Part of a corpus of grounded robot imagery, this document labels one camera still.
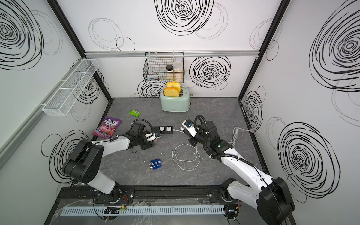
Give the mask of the black power strip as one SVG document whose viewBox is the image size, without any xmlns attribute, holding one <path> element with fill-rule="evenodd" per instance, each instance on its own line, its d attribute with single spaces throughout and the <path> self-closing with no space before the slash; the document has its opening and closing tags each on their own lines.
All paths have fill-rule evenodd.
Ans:
<svg viewBox="0 0 360 225">
<path fill-rule="evenodd" d="M 154 126 L 153 131 L 162 135 L 173 134 L 173 126 Z"/>
</svg>

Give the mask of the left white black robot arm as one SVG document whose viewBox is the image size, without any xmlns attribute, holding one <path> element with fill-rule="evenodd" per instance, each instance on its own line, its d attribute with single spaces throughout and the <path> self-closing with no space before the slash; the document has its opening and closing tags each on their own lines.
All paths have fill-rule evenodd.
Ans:
<svg viewBox="0 0 360 225">
<path fill-rule="evenodd" d="M 100 171 L 102 158 L 137 147 L 146 150 L 154 145 L 157 138 L 159 133 L 147 120 L 136 119 L 131 123 L 130 130 L 124 134 L 98 142 L 81 140 L 64 163 L 62 172 L 104 195 L 116 198 L 122 191 L 117 182 Z"/>
</svg>

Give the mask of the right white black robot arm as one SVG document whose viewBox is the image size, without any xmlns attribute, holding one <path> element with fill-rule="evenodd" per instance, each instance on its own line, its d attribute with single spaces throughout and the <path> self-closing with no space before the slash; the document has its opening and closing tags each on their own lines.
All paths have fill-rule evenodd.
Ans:
<svg viewBox="0 0 360 225">
<path fill-rule="evenodd" d="M 194 121 L 184 120 L 182 131 L 189 137 L 191 145 L 202 144 L 211 159 L 216 159 L 235 171 L 247 185 L 229 180 L 225 193 L 233 200 L 240 200 L 256 209 L 268 225 L 281 225 L 295 210 L 287 183 L 280 177 L 273 178 L 247 161 L 227 141 L 220 138 L 217 127 L 202 115 Z"/>
</svg>

